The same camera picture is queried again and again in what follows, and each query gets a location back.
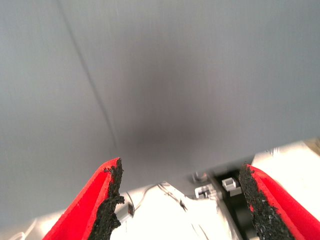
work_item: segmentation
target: white surface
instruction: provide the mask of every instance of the white surface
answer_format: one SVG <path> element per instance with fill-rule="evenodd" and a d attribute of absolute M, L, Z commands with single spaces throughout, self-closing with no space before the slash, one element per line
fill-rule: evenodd
<path fill-rule="evenodd" d="M 252 165 L 280 183 L 320 221 L 320 156 L 304 142 L 299 141 L 256 154 Z"/>
<path fill-rule="evenodd" d="M 172 186 L 164 187 L 178 200 L 182 200 L 187 211 L 155 186 L 147 192 L 134 217 L 112 232 L 111 240 L 232 239 L 229 225 L 217 210 L 215 200 L 192 200 Z M 140 188 L 129 193 L 135 206 L 141 200 L 144 189 Z"/>

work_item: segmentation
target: black rubber edge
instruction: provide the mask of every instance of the black rubber edge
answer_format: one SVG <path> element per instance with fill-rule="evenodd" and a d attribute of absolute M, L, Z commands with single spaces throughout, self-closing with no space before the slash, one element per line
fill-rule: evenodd
<path fill-rule="evenodd" d="M 252 206 L 252 223 L 261 240 L 294 240 L 286 224 L 270 206 L 262 191 L 258 191 L 257 183 L 252 177 L 253 171 L 247 165 L 242 166 L 239 181 L 248 207 Z"/>
<path fill-rule="evenodd" d="M 113 182 L 109 183 L 108 198 L 101 203 L 96 212 L 96 220 L 88 240 L 109 240 L 112 231 L 121 225 L 115 214 L 116 205 L 125 202 L 125 198 L 119 194 L 123 172 L 121 159 L 117 161 L 116 167 L 112 166 L 106 172 L 112 174 Z"/>

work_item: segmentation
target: foam pad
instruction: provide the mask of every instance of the foam pad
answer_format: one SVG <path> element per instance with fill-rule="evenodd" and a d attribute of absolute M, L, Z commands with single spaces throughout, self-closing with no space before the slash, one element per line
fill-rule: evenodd
<path fill-rule="evenodd" d="M 320 239 L 320 222 L 265 172 L 246 164 L 239 181 L 260 239 Z"/>
<path fill-rule="evenodd" d="M 73 200 L 44 240 L 108 240 L 120 226 L 115 207 L 122 178 L 120 158 L 102 164 Z"/>

